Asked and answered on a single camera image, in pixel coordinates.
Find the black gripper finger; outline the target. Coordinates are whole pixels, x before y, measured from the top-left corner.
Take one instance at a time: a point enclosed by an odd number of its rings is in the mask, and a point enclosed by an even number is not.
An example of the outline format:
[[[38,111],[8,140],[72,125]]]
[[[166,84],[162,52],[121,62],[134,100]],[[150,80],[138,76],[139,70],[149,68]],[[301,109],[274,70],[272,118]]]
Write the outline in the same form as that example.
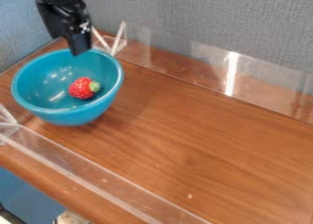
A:
[[[92,48],[92,37],[90,33],[74,34],[67,38],[68,47],[74,56],[80,55]]]

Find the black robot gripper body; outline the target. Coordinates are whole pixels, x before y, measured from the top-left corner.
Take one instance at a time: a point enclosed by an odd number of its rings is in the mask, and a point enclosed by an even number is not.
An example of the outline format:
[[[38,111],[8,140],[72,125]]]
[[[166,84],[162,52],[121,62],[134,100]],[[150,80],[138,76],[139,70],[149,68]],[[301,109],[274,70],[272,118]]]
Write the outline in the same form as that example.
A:
[[[83,0],[36,0],[36,8],[54,38],[91,38],[91,18]]]

